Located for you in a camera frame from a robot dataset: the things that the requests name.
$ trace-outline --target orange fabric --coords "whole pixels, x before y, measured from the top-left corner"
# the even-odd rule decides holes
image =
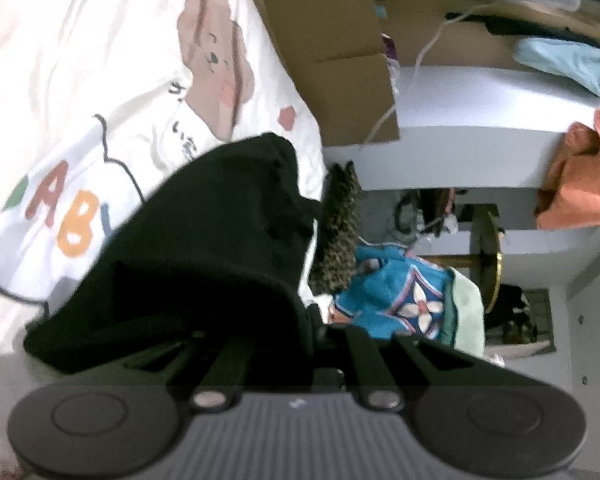
[[[538,191],[538,229],[600,225],[600,110],[594,129],[573,123]]]

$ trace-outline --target round joint cover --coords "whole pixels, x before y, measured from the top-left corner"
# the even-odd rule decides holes
[[[8,435],[44,476],[118,477],[162,456],[180,428],[163,386],[53,384],[22,399]]]
[[[580,405],[552,386],[435,386],[414,414],[420,442],[444,462],[493,478],[567,467],[584,442]]]

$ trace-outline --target leopard print fabric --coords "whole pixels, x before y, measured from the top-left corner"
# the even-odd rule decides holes
[[[328,176],[318,250],[309,275],[314,294],[336,294],[349,288],[356,273],[362,188],[353,162],[334,164]]]

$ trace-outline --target white bedsheet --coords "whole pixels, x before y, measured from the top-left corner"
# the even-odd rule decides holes
[[[22,224],[22,217],[30,216],[27,220],[35,225],[30,232],[45,248],[37,261],[13,249],[26,245],[22,229],[0,237],[0,269],[21,269],[17,280],[8,272],[0,278],[6,292],[44,299],[44,287],[27,288],[29,271],[35,277],[30,282],[37,284],[45,268],[54,269],[53,285],[67,269],[79,278],[97,256],[107,235],[100,216],[91,223],[88,250],[75,250],[83,242],[75,237],[65,240],[65,249],[72,249],[58,251],[56,246],[62,220],[84,183],[73,162],[52,225],[46,223],[49,206],[44,200],[31,215],[26,212],[49,168],[68,153],[75,158],[76,145],[86,142],[90,128],[100,124],[96,115],[106,122],[109,157],[128,167],[145,196],[177,168],[225,140],[273,131],[296,149],[301,194],[320,198],[324,163],[318,125],[283,69],[253,1],[217,0],[220,14],[209,23],[202,20],[206,36],[198,31],[195,39],[203,58],[181,46],[190,30],[181,27],[178,34],[176,25],[187,1],[189,13],[195,14],[205,0],[0,0],[0,236],[9,232],[3,224]],[[210,34],[218,23],[225,28]],[[237,52],[233,62],[240,63],[240,77],[216,84],[213,75],[200,71],[205,63],[230,68],[232,60],[223,59],[221,52],[212,55],[209,43],[216,36],[216,41],[223,35],[226,40],[227,34]],[[200,82],[207,85],[202,91]],[[218,95],[210,99],[214,92]],[[234,104],[234,112],[209,104],[218,100]],[[84,146],[85,157],[97,150],[102,156],[101,143]],[[107,178],[111,180],[100,178],[100,188],[89,191],[102,202],[103,193],[115,190],[110,200],[124,204],[112,210],[109,227],[116,228],[138,205],[128,195],[136,190],[128,182],[118,185],[121,176]],[[40,241],[43,232],[48,232],[47,241]],[[299,283],[306,302],[312,298],[306,275],[314,250],[315,237]],[[22,351],[24,326],[38,312],[35,306],[0,295],[0,474],[17,470],[5,432],[10,409],[28,391],[56,378],[53,370]]]

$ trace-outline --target blue fabric with flower pattern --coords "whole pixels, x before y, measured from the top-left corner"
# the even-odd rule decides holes
[[[396,247],[360,246],[356,264],[357,275],[334,302],[351,324],[378,339],[397,330],[438,338],[451,274]]]

